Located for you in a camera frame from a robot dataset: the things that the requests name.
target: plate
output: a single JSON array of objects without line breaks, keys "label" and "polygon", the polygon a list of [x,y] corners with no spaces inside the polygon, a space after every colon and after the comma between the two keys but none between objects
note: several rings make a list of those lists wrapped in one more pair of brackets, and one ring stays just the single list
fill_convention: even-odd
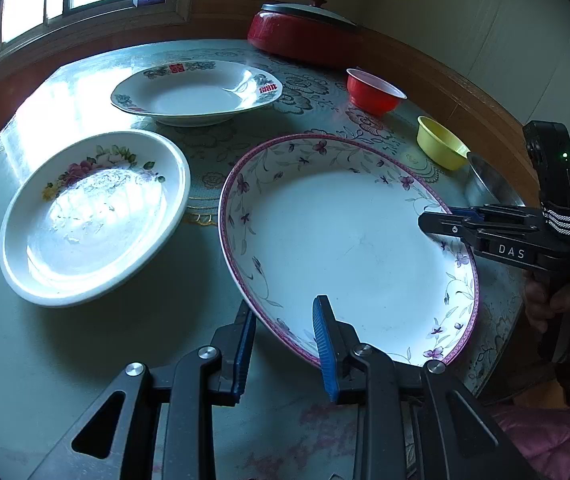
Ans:
[{"label": "plate", "polygon": [[219,236],[241,293],[272,333],[318,366],[312,302],[393,359],[449,363],[478,314],[470,250],[418,228],[445,203],[409,168],[352,140],[261,144],[229,174]]},{"label": "plate", "polygon": [[273,103],[283,85],[269,72],[230,61],[155,66],[120,82],[110,100],[124,112],[170,126],[208,126]]},{"label": "plate", "polygon": [[104,294],[174,232],[190,191],[185,155],[143,130],[72,144],[16,192],[0,231],[0,265],[14,291],[43,306]]}]

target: yellow bowl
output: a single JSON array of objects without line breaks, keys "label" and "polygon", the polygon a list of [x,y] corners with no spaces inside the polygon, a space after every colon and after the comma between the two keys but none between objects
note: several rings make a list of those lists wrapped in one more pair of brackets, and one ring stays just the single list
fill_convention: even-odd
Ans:
[{"label": "yellow bowl", "polygon": [[452,132],[434,119],[418,118],[418,145],[437,164],[457,170],[467,162],[469,148]]}]

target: red bowl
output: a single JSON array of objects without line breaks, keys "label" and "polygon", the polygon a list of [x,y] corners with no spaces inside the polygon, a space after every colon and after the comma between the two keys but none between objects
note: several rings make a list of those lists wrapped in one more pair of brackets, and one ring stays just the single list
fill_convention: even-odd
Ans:
[{"label": "red bowl", "polygon": [[348,68],[347,73],[350,102],[374,116],[392,111],[402,99],[407,99],[402,91],[380,77],[355,68]]}]

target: purple jacket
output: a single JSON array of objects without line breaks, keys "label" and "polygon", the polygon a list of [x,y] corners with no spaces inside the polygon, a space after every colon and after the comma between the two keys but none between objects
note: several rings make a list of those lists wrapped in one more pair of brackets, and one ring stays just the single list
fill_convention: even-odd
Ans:
[{"label": "purple jacket", "polygon": [[529,463],[550,480],[570,478],[570,350],[556,366],[556,378],[565,390],[564,410],[496,406],[495,420]]}]

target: lid knob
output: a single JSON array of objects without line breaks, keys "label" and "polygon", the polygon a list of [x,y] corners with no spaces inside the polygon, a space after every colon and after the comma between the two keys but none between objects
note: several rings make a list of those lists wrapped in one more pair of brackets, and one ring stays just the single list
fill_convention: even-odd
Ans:
[{"label": "lid knob", "polygon": [[324,4],[327,3],[327,0],[309,0],[309,1],[312,7],[318,7],[318,8],[324,6]]}]

